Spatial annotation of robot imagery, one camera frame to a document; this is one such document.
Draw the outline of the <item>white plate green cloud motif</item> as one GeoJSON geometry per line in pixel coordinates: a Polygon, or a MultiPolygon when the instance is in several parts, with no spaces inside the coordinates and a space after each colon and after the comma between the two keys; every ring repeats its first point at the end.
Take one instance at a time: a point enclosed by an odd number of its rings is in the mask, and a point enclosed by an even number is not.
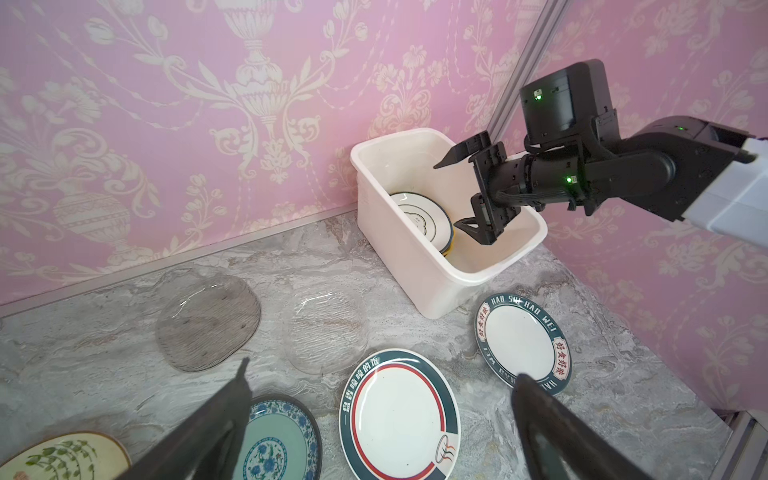
{"type": "Polygon", "coordinates": [[[454,229],[447,212],[434,200],[414,192],[397,192],[390,198],[441,253],[454,229]]]}

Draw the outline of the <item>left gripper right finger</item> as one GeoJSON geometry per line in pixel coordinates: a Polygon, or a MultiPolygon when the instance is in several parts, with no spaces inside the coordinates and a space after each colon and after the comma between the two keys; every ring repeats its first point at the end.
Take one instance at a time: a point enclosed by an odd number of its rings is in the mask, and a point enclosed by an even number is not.
{"type": "Polygon", "coordinates": [[[511,394],[532,479],[647,479],[649,476],[526,374],[511,394]]]}

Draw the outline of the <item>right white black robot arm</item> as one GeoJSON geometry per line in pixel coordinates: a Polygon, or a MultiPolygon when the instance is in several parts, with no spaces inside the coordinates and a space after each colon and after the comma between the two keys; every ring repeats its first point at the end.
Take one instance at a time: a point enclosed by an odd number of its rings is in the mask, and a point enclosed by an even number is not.
{"type": "Polygon", "coordinates": [[[454,145],[442,167],[468,161],[478,192],[457,227],[493,244],[524,208],[564,203],[594,214],[611,198],[756,246],[767,243],[767,142],[690,116],[622,138],[603,63],[578,62],[524,86],[525,152],[510,159],[487,132],[454,145]]]}

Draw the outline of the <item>white plate green red rim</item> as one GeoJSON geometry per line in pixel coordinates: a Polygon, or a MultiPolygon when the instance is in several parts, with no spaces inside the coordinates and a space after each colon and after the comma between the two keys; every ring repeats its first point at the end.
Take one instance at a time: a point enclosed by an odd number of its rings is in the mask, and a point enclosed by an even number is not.
{"type": "Polygon", "coordinates": [[[344,387],[339,437],[358,479],[448,479],[461,445],[458,404],[427,358],[381,350],[363,360],[344,387]]]}

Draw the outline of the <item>yellow scalloped dotted plate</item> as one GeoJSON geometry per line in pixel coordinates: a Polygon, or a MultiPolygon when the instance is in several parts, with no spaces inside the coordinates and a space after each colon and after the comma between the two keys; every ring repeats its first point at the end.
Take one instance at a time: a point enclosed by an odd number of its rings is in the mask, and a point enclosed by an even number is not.
{"type": "Polygon", "coordinates": [[[449,253],[451,252],[451,250],[453,248],[453,244],[454,244],[455,235],[456,235],[456,230],[452,229],[449,241],[447,242],[446,246],[441,250],[441,254],[444,257],[447,257],[449,255],[449,253]]]}

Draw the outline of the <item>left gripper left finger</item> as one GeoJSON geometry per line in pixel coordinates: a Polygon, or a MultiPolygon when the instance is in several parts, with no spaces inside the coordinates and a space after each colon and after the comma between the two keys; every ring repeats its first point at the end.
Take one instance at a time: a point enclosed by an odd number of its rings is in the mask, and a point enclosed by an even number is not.
{"type": "Polygon", "coordinates": [[[123,472],[122,479],[230,479],[249,420],[252,391],[243,359],[235,377],[123,472]]]}

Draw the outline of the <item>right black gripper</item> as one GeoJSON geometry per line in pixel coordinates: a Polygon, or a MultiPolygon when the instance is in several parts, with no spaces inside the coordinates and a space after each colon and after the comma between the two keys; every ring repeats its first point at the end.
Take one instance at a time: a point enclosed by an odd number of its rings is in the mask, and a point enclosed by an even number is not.
{"type": "Polygon", "coordinates": [[[586,164],[612,159],[620,140],[605,66],[598,59],[571,64],[520,90],[526,126],[525,154],[508,158],[501,142],[482,131],[452,146],[433,166],[441,169],[468,159],[479,192],[470,200],[473,215],[453,226],[481,245],[493,245],[523,207],[537,211],[567,203],[592,213],[599,205],[589,186],[586,164]]]}

